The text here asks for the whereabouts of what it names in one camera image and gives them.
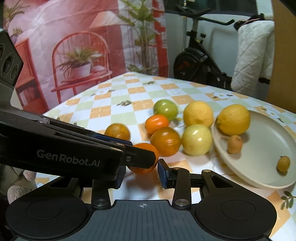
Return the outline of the gloved left hand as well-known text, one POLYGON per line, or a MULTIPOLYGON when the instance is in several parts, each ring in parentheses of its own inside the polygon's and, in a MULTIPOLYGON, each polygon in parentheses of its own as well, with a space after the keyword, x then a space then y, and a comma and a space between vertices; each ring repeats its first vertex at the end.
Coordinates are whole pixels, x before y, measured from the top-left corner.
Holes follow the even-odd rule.
POLYGON ((37 189, 35 182, 36 172, 25 170, 23 172, 23 178, 17 181, 7 190, 7 199, 9 204, 17 200, 18 198, 28 194, 29 192, 37 189))

